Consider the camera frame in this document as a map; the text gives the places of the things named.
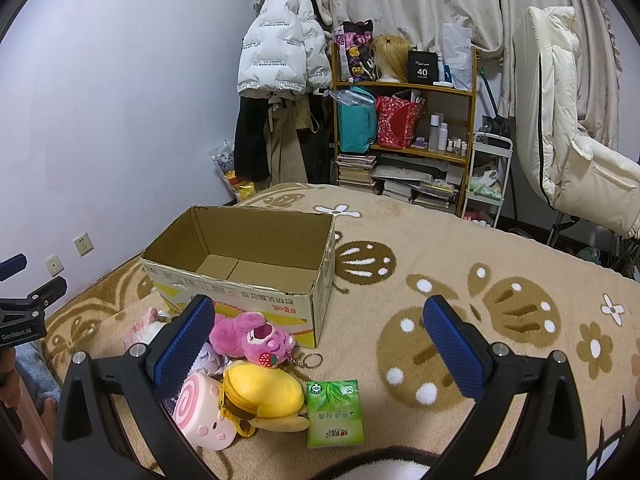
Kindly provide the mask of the pink swirl roll plush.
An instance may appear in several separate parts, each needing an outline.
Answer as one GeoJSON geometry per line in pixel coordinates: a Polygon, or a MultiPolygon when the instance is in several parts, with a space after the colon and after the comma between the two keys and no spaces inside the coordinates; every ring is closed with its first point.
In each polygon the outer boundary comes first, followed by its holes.
{"type": "Polygon", "coordinates": [[[219,408],[221,383],[201,373],[184,381],[172,419],[194,448],[222,451],[232,445],[234,423],[222,416],[219,408]]]}

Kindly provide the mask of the yellow duck plush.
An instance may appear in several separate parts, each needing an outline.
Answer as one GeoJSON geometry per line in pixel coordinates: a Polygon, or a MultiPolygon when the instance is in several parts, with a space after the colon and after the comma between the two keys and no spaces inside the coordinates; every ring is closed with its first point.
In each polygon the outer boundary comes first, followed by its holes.
{"type": "Polygon", "coordinates": [[[258,429],[302,432],[309,428],[303,387],[280,368],[236,362],[224,371],[219,409],[243,438],[258,429]]]}

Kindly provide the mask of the pink bear plush keychain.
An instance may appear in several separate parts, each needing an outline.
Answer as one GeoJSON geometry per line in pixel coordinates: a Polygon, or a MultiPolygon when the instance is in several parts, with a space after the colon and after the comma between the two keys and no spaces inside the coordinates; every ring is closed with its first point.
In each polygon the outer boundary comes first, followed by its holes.
{"type": "Polygon", "coordinates": [[[313,370],[323,363],[322,355],[316,352],[294,356],[295,338],[258,312],[244,312],[235,318],[217,313],[209,343],[217,354],[267,368],[293,363],[313,370]]]}

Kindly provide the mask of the green tissue pack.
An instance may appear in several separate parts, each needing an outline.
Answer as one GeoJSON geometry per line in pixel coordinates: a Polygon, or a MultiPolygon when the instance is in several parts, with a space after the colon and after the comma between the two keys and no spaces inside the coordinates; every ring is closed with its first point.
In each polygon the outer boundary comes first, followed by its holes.
{"type": "Polygon", "coordinates": [[[360,391],[356,379],[307,382],[308,448],[364,443],[360,391]]]}

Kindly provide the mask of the snack bags on floor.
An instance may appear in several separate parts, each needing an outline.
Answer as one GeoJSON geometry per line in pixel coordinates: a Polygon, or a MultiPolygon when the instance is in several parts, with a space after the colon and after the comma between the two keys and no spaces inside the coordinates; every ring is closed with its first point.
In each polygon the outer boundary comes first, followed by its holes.
{"type": "Polygon", "coordinates": [[[209,156],[237,202],[244,202],[256,194],[254,182],[235,173],[234,151],[228,141],[223,140],[209,156]]]}

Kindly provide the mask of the white rolling cart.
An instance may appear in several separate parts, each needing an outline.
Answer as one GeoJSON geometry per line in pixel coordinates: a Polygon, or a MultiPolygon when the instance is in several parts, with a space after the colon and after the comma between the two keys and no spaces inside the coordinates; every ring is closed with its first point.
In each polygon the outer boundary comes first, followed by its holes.
{"type": "Polygon", "coordinates": [[[513,152],[513,142],[505,136],[483,131],[473,134],[463,219],[480,226],[497,226],[506,201],[513,152]]]}

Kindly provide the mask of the wooden shelf unit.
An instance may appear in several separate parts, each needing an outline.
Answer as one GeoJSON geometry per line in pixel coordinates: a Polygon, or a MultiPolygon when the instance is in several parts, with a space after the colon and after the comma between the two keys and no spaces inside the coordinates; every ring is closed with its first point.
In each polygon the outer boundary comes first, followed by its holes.
{"type": "Polygon", "coordinates": [[[471,175],[477,79],[470,91],[444,84],[404,84],[382,80],[333,81],[335,90],[367,91],[374,97],[376,137],[369,151],[399,155],[407,164],[446,162],[457,178],[450,202],[461,217],[471,175]]]}

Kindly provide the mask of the red bag on shelf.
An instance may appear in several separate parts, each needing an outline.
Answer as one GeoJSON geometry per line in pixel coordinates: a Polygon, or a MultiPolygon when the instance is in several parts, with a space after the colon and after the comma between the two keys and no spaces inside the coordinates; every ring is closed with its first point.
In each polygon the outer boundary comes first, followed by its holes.
{"type": "Polygon", "coordinates": [[[378,96],[378,145],[392,150],[404,150],[413,142],[416,125],[421,118],[423,100],[410,101],[399,96],[378,96]]]}

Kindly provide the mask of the white puffer jacket hanging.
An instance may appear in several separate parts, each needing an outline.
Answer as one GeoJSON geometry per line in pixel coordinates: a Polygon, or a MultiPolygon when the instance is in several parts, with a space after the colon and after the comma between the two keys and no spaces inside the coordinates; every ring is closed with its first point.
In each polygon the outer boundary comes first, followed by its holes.
{"type": "Polygon", "coordinates": [[[239,95],[296,100],[329,89],[331,26],[322,0],[264,0],[243,38],[239,95]]]}

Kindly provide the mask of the teal bag on shelf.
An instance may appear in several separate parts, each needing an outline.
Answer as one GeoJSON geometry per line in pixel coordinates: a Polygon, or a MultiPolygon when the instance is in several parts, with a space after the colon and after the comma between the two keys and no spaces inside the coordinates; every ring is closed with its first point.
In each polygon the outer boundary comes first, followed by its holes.
{"type": "Polygon", "coordinates": [[[342,153],[364,154],[376,139],[378,116],[375,96],[351,86],[334,93],[337,102],[338,147],[342,153]]]}

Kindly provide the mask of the black box labelled 40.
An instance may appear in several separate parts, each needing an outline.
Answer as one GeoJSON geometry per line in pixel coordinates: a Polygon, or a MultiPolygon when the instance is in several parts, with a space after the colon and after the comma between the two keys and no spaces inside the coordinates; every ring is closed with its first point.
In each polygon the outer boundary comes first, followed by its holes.
{"type": "Polygon", "coordinates": [[[439,81],[438,55],[433,52],[408,52],[408,83],[430,86],[439,81]]]}

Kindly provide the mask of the beige curtain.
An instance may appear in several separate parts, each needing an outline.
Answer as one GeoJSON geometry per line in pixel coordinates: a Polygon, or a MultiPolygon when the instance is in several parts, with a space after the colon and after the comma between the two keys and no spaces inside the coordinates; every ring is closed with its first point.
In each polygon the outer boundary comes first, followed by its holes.
{"type": "Polygon", "coordinates": [[[590,136],[617,148],[620,140],[620,52],[605,0],[321,0],[335,24],[372,21],[378,35],[406,38],[438,50],[442,24],[471,29],[472,43],[484,58],[502,64],[499,113],[515,114],[515,54],[512,36],[527,8],[571,6],[582,54],[577,61],[580,123],[590,136]]]}

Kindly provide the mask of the lower wall outlet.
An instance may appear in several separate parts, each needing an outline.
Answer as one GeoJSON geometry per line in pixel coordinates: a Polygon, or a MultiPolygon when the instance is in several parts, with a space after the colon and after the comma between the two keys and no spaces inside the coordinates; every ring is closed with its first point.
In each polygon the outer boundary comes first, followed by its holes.
{"type": "Polygon", "coordinates": [[[58,274],[60,274],[64,270],[62,260],[58,255],[52,255],[46,260],[44,260],[44,265],[46,266],[52,278],[55,278],[58,274]]]}

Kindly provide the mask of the wall outlet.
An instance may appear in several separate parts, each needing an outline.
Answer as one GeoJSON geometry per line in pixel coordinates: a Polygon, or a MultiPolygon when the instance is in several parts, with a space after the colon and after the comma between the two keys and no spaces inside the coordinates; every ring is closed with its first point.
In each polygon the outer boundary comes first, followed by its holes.
{"type": "Polygon", "coordinates": [[[44,265],[46,266],[52,278],[55,278],[58,274],[60,274],[64,270],[62,260],[58,255],[52,255],[46,260],[44,260],[44,265]]]}
{"type": "Polygon", "coordinates": [[[74,245],[81,257],[88,255],[94,249],[93,242],[88,233],[84,233],[74,238],[74,245]]]}

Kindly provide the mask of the upper wall outlet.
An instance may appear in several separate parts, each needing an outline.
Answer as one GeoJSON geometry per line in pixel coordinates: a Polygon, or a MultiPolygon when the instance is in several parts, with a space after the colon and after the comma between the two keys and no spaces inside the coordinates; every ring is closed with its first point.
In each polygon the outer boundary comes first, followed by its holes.
{"type": "Polygon", "coordinates": [[[84,233],[74,238],[74,245],[81,257],[88,255],[94,249],[93,242],[88,233],[84,233]]]}

